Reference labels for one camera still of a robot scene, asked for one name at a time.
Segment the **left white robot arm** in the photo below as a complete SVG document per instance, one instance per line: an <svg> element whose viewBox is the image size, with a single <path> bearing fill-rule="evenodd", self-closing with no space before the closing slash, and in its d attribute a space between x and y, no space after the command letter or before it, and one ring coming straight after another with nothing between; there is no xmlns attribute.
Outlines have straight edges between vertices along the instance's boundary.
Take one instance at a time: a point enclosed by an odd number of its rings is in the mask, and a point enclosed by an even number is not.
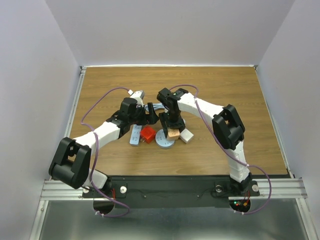
<svg viewBox="0 0 320 240"><path fill-rule="evenodd" d="M96 171L94 165L90 167L91 156L97 157L101 147L121 138L132 125L157 123L159 117L153 104L149 102L147 106L148 112L136 99L126 97L120 109L98 128L80 137L63 138L49 167L49 175L74 189L91 187L100 197L108 196L111 193L108 176Z"/></svg>

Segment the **red cube socket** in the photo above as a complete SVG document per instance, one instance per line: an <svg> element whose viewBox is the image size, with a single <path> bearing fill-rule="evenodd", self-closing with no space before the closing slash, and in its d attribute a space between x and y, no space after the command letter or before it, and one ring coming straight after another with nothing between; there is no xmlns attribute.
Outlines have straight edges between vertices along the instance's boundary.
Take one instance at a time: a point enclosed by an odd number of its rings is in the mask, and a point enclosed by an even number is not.
<svg viewBox="0 0 320 240"><path fill-rule="evenodd" d="M140 131L140 139L147 144L150 144L155 139L155 137L156 131L150 126L145 126Z"/></svg>

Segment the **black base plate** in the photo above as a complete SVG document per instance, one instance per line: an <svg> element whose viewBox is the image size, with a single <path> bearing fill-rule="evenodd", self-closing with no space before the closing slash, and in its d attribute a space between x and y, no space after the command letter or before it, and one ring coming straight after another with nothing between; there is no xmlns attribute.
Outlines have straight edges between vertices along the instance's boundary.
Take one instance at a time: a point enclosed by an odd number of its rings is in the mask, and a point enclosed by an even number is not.
<svg viewBox="0 0 320 240"><path fill-rule="evenodd" d="M258 197L254 185L240 189L228 175L114 175L101 191L131 209L229 208L230 199Z"/></svg>

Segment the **white cube charger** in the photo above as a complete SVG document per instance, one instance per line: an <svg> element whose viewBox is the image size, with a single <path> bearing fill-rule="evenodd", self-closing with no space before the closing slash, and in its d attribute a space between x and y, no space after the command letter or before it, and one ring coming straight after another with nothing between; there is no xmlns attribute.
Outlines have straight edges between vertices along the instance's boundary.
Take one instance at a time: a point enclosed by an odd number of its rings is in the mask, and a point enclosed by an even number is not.
<svg viewBox="0 0 320 240"><path fill-rule="evenodd" d="M185 128L179 135L179 138L186 144L188 144L194 137L194 134L191 133L187 128Z"/></svg>

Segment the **beige cube socket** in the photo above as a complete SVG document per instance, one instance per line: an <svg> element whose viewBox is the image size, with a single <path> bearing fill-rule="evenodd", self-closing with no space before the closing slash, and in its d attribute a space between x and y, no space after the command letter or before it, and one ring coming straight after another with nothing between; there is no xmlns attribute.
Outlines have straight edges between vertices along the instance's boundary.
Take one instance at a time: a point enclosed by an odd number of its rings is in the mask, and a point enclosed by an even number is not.
<svg viewBox="0 0 320 240"><path fill-rule="evenodd" d="M180 137L180 130L179 129L174 129L174 128L168 128L167 129L167 137L166 139L171 142L175 141Z"/></svg>

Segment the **aluminium rail frame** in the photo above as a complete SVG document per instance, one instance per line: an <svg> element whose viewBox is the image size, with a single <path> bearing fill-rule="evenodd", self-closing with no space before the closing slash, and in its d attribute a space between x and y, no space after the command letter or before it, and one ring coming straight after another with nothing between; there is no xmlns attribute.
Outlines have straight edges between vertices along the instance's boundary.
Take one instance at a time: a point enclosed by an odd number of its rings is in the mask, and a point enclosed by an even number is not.
<svg viewBox="0 0 320 240"><path fill-rule="evenodd" d="M73 102L71 105L70 114L68 117L68 121L66 124L66 128L64 131L64 136L68 137L71 133L73 121L82 89L82 85L84 82L85 74L86 74L86 66L80 67L79 79L77 81L77 87L75 90ZM38 208L36 211L34 223L32 226L30 239L31 240L38 240L40 239L42 227L44 224L44 220L47 213L47 208L50 201L72 201L72 200L81 200L82 197L80 195L81 191L75 190L70 186L64 184L61 181L57 180L46 180L43 182L42 190L40 192L40 200L38 204Z"/></svg>

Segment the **round blue socket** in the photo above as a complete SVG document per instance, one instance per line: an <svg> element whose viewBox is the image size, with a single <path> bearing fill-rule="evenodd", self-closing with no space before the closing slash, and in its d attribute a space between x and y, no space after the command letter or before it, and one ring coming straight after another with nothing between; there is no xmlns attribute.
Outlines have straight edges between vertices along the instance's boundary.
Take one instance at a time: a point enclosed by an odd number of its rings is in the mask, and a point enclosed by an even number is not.
<svg viewBox="0 0 320 240"><path fill-rule="evenodd" d="M155 135L155 142L156 144L162 148L162 149L169 149L171 148L174 144L175 144L175 141L172 140L172 141L169 141L166 139L165 137L165 134L164 134L164 131L162 129L160 129L156 135Z"/></svg>

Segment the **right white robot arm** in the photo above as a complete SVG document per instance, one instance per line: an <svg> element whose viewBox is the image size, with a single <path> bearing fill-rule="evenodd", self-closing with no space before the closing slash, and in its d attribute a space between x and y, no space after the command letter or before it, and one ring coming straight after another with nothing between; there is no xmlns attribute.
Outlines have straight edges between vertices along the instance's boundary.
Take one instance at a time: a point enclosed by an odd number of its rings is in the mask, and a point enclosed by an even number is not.
<svg viewBox="0 0 320 240"><path fill-rule="evenodd" d="M235 195L242 195L249 188L252 176L244 153L245 126L236 110L227 106L204 101L183 88L172 92L163 88L157 94L165 112L159 114L163 133L167 140L173 140L169 132L182 132L185 122L181 112L187 112L203 120L216 143L227 155L229 165L230 189Z"/></svg>

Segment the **blue power strip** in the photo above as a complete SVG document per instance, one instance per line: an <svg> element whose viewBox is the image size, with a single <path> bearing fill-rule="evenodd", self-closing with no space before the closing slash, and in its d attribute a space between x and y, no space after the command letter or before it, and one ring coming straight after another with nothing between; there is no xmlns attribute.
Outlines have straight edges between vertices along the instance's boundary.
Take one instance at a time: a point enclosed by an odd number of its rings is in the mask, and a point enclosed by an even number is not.
<svg viewBox="0 0 320 240"><path fill-rule="evenodd" d="M141 130L142 130L142 126L141 125L134 124L132 126L131 136L130 136L130 140L129 140L129 144L131 146L136 147L136 146L139 145Z"/></svg>

